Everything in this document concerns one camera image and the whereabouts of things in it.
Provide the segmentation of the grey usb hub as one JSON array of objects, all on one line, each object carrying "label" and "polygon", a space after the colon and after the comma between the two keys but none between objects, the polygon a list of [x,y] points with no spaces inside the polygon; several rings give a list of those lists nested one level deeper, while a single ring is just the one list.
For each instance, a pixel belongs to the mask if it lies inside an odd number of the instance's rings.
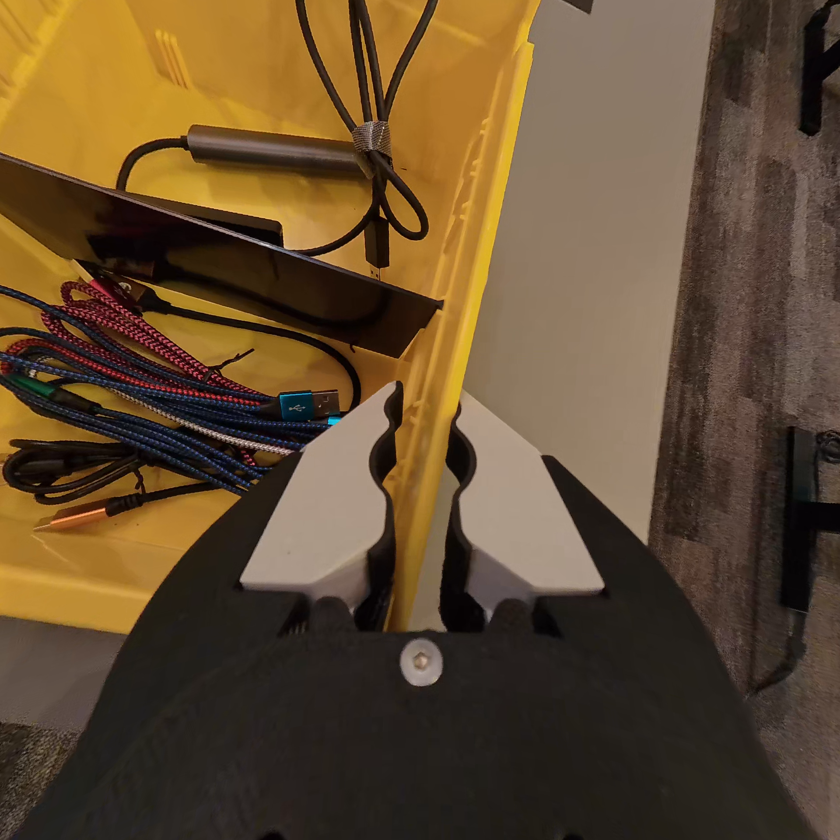
[{"label": "grey usb hub", "polygon": [[184,136],[194,162],[303,174],[369,177],[348,141],[195,124]]}]

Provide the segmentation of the black table leg base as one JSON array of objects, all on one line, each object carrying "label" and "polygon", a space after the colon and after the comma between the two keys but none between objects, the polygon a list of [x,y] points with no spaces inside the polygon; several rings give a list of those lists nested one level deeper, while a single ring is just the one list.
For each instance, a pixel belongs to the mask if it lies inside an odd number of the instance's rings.
[{"label": "black table leg base", "polygon": [[799,130],[808,137],[817,135],[823,124],[823,86],[839,68],[839,41],[826,47],[826,27],[838,1],[827,1],[817,8],[802,30],[802,73]]}]

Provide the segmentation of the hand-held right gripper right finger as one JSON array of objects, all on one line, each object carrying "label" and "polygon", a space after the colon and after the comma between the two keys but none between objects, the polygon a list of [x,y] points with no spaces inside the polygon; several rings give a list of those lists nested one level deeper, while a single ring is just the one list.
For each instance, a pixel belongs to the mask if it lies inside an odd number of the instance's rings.
[{"label": "hand-held right gripper right finger", "polygon": [[481,631],[499,605],[605,590],[543,456],[467,392],[449,430],[457,479],[444,550],[444,626]]}]

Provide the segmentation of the yellow plastic bin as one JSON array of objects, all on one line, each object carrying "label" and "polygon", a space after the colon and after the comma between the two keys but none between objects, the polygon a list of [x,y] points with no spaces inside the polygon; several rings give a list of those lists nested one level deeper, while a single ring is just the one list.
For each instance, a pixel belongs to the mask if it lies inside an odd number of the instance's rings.
[{"label": "yellow plastic bin", "polygon": [[[389,120],[398,174],[427,212],[430,233],[410,242],[391,235],[387,285],[441,301],[404,350],[371,350],[340,333],[380,297],[354,290],[347,272],[373,280],[355,241],[323,258],[341,268],[327,288],[292,282],[277,262],[264,296],[292,294],[327,319],[307,327],[298,316],[238,311],[227,292],[198,280],[155,286],[179,307],[220,317],[274,322],[311,333],[346,353],[365,400],[388,382],[403,383],[397,461],[385,481],[396,535],[395,594],[389,629],[407,629],[424,561],[448,432],[464,381],[497,234],[522,104],[532,65],[529,32],[540,2],[438,2],[412,58]],[[325,66],[355,119],[348,2],[306,2]],[[314,69],[294,2],[2,2],[2,153],[95,186],[110,188],[127,153],[144,141],[184,133],[195,123],[341,140],[350,138]],[[195,164],[163,150],[137,164],[137,193],[276,219],[285,243],[305,249],[350,229],[370,203],[352,179]],[[62,244],[43,245],[2,200],[2,285],[60,302],[60,285],[82,277]],[[151,314],[150,322],[215,364],[255,353],[231,370],[263,388],[350,385],[338,363],[293,342],[219,325]],[[161,512],[130,513],[111,524],[34,535],[47,515],[24,494],[2,488],[2,614],[127,633],[176,559],[234,503],[222,491],[165,501]]]}]

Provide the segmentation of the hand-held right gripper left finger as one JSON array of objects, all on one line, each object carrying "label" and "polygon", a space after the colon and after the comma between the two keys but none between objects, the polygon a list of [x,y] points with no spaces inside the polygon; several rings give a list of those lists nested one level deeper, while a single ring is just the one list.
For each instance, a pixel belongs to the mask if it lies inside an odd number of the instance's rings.
[{"label": "hand-held right gripper left finger", "polygon": [[383,628],[396,567],[393,501],[403,384],[391,382],[309,444],[252,552],[246,590],[339,599],[358,628]]}]

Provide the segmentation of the black bin divider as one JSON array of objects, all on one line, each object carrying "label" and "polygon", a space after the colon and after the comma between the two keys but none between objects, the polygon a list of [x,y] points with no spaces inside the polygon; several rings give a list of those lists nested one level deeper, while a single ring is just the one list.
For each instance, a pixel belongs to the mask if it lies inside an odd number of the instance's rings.
[{"label": "black bin divider", "polygon": [[396,359],[444,306],[6,154],[1,208],[59,257]]}]

